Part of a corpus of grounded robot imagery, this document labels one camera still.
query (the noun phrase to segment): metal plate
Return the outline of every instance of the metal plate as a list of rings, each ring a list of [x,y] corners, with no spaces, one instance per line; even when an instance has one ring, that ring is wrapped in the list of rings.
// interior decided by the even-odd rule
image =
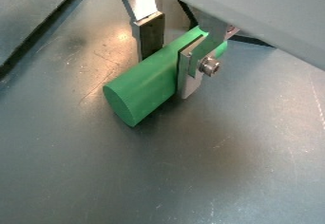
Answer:
[[[183,0],[325,69],[325,0]]]
[[[0,65],[62,0],[0,0]]]

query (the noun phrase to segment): gray floor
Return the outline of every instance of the gray floor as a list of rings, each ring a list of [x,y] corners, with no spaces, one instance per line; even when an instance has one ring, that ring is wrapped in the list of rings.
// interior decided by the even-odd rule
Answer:
[[[0,0],[0,65],[62,0]]]
[[[0,223],[323,223],[325,72],[229,42],[217,75],[129,128],[101,85],[134,45],[120,1],[84,0],[0,82]]]

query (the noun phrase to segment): hex bolt head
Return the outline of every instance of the hex bolt head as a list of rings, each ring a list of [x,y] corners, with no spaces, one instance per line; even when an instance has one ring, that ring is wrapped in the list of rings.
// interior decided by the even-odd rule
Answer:
[[[203,72],[207,76],[212,76],[219,69],[219,62],[213,57],[205,57],[200,61],[199,71]]]

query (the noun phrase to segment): green cylinder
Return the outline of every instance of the green cylinder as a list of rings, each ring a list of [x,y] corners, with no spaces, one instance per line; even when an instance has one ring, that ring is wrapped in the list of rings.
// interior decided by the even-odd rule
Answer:
[[[207,33],[193,28],[163,49],[104,85],[104,95],[114,114],[134,126],[176,91],[177,52]],[[215,52],[219,57],[225,42]]]

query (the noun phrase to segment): metal clamp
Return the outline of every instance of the metal clamp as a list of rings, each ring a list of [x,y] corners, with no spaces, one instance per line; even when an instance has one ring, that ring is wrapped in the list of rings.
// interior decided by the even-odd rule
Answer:
[[[199,28],[208,33],[179,53],[177,61],[177,95],[185,99],[200,85],[203,74],[212,76],[219,69],[213,58],[213,49],[227,40],[237,29],[227,25],[207,13],[197,11]]]
[[[164,15],[154,0],[121,0],[130,17],[132,34],[137,40],[137,60],[163,48]]]

